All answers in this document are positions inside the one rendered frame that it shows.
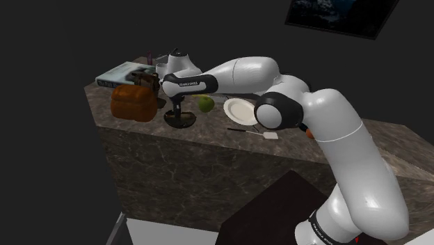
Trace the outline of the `black bowl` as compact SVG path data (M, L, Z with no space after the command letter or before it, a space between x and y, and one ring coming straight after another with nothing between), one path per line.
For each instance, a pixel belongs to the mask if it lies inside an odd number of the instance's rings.
M171 127L183 129L192 126L197 118L192 112L175 112L169 110L164 114L163 119Z

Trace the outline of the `green apple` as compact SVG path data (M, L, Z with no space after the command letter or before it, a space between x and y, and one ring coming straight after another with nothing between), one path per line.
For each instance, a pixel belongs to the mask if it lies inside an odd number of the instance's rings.
M198 108L203 113L209 113L215 106L215 102L210 97L201 97L198 100Z

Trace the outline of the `dark brown boxy object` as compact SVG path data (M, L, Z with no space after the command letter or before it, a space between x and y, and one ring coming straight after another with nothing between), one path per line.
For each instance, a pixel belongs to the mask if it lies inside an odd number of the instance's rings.
M154 92L160 89L159 76L155 72L152 74L145 72L132 72L131 75L134 84L137 86L151 88Z

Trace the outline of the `orange-brown bread loaf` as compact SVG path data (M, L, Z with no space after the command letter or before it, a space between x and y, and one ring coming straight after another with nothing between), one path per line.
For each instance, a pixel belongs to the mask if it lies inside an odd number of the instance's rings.
M111 95L111 113L115 118L146 123L155 117L157 99L151 88L120 85Z

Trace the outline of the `white plate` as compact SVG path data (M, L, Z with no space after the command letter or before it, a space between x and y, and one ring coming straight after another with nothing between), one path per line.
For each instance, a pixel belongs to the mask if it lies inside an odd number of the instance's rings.
M258 123L254 108L252 103L240 98L228 99L223 105L224 112L229 119L245 126L253 126Z

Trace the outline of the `pale blue-green book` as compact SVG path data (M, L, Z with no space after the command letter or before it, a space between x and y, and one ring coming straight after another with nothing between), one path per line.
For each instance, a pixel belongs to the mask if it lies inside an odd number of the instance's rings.
M134 85L133 73L153 74L155 72L156 67L153 65L126 61L96 77L95 83L107 88L116 88L122 84Z

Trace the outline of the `brown marble kitchen island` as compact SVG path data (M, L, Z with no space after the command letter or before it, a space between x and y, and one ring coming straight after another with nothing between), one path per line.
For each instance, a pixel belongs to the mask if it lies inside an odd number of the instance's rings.
M173 108L166 94L166 109L158 109L149 122L137 122L112 115L113 90L97 84L85 88L124 208L132 218L219 232L224 221L289 171L320 182L320 189L326 185L326 176L336 181L325 155L318 143L307 137L306 129L275 131L259 123L240 125L226 116L226 100L240 98L255 106L256 94L187 95L181 112L192 112L197 119L192 126L177 129L163 119ZM214 100L209 113L199 110L201 97ZM228 128L275 132L279 139ZM421 186L408 187L403 175L393 169L391 158L376 140L373 142L399 183L408 208L409 232L398 240L360 234L355 245L403 245L416 235L418 223L426 231L434 229L434 177Z

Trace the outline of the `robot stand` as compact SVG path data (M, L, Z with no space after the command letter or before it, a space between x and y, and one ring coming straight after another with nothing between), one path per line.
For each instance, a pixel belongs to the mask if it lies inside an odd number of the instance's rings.
M289 171L224 221L215 245L297 245L296 225L326 201L336 181L326 185Z

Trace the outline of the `black-handled white spatula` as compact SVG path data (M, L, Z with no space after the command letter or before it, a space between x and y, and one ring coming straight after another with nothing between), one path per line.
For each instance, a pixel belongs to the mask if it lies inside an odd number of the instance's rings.
M256 134L256 135L260 135L263 136L265 139L279 139L278 135L275 132L251 132L245 129L235 129L235 128L228 128L228 130L230 131L234 131L234 132L246 132L246 133L250 133L250 134Z

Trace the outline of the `dark framed wall picture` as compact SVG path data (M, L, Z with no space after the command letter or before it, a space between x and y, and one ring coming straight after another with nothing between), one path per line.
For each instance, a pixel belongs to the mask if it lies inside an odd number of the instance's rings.
M375 40L400 0L291 0L285 24Z

